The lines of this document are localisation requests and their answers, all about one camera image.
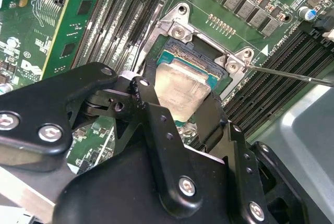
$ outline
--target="screw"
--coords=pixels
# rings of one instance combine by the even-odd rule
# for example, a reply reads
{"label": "screw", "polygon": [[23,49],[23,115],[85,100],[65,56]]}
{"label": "screw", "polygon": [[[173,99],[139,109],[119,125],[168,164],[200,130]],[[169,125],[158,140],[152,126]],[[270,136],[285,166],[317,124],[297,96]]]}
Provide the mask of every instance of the screw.
{"label": "screw", "polygon": [[139,81],[142,85],[144,85],[144,86],[148,86],[148,85],[150,85],[146,80],[144,80],[144,79],[141,79],[140,81]]}
{"label": "screw", "polygon": [[237,132],[241,132],[241,129],[240,127],[238,127],[237,125],[233,125],[234,129],[237,131]]}
{"label": "screw", "polygon": [[255,202],[251,202],[249,204],[249,209],[250,209],[252,215],[255,217],[255,219],[257,219],[258,221],[264,221],[265,220],[265,214],[263,213],[263,210]]}
{"label": "screw", "polygon": [[269,152],[269,148],[265,144],[261,144],[260,147],[265,151]]}
{"label": "screw", "polygon": [[11,113],[0,114],[0,130],[8,131],[18,126],[19,118]]}
{"label": "screw", "polygon": [[56,142],[62,136],[62,131],[54,125],[46,125],[38,130],[38,136],[46,142]]}
{"label": "screw", "polygon": [[106,75],[112,75],[113,74],[113,72],[111,71],[111,69],[107,68],[107,67],[102,68],[101,72],[104,73],[104,74],[106,74]]}
{"label": "screw", "polygon": [[234,74],[234,73],[236,73],[236,72],[238,71],[238,69],[239,69],[239,65],[238,65],[237,63],[228,63],[228,64],[226,65],[226,68],[227,68],[227,71],[228,71],[229,73]]}
{"label": "screw", "polygon": [[186,196],[193,196],[196,193],[195,185],[186,177],[182,177],[178,181],[178,186],[180,187],[181,192]]}
{"label": "screw", "polygon": [[182,39],[183,36],[184,36],[184,30],[183,28],[181,27],[175,27],[173,30],[172,30],[172,36],[176,39]]}

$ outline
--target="capacitor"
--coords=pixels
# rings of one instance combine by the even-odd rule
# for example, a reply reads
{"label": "capacitor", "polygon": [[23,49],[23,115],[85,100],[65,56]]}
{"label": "capacitor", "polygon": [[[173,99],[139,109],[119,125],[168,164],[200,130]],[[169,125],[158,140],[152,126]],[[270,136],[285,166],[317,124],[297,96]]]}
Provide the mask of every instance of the capacitor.
{"label": "capacitor", "polygon": [[303,6],[298,10],[298,16],[305,21],[312,21],[317,16],[317,12],[307,6]]}
{"label": "capacitor", "polygon": [[20,44],[20,41],[15,37],[9,37],[7,39],[7,45],[9,45],[11,48],[17,48]]}
{"label": "capacitor", "polygon": [[9,83],[5,83],[5,84],[1,84],[0,85],[0,95],[3,95],[5,93],[11,92],[13,91],[13,87],[11,84]]}

